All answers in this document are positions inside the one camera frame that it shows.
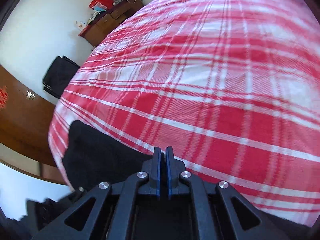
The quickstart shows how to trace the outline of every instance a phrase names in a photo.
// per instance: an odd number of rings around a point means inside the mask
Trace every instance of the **red plaid bedspread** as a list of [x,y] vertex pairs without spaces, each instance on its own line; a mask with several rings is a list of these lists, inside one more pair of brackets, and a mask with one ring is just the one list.
[[320,213],[320,26],[293,0],[154,0],[98,46],[49,132],[74,120],[311,226]]

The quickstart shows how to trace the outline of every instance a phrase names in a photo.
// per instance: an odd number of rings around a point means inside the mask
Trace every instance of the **silver pivot bolt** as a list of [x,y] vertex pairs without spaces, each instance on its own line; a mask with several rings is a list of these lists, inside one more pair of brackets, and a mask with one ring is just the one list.
[[146,176],[147,176],[147,173],[144,172],[144,171],[139,171],[139,172],[137,173],[137,177],[140,178],[140,179],[143,179],[143,178],[145,178]]
[[181,176],[184,178],[190,178],[191,173],[189,171],[183,171],[183,172],[181,172]]
[[101,189],[107,189],[109,187],[109,183],[107,183],[107,182],[101,182],[100,184],[99,184],[99,188],[101,188]]
[[227,187],[229,187],[229,183],[226,182],[226,181],[220,181],[219,182],[219,187],[220,188],[227,188]]

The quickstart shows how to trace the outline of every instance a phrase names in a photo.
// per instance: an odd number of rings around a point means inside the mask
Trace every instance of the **brown door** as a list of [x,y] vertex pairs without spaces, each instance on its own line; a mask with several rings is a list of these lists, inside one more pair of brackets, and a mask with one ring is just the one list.
[[0,143],[31,159],[56,166],[48,145],[54,105],[16,80],[0,65],[0,89],[8,100],[0,109]]

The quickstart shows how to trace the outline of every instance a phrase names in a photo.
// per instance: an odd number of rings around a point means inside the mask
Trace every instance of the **red decoration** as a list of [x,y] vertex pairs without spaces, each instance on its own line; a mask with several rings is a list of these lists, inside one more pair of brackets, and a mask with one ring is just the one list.
[[8,101],[8,93],[6,92],[7,87],[0,88],[0,109],[5,108],[5,104]]

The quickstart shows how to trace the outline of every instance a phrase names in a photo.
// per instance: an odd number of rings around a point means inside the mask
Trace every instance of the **red shopping bag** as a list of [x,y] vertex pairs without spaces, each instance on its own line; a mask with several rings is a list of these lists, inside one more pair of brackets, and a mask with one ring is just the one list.
[[99,6],[102,9],[111,9],[113,7],[113,0],[93,0],[89,7],[93,9],[95,6]]

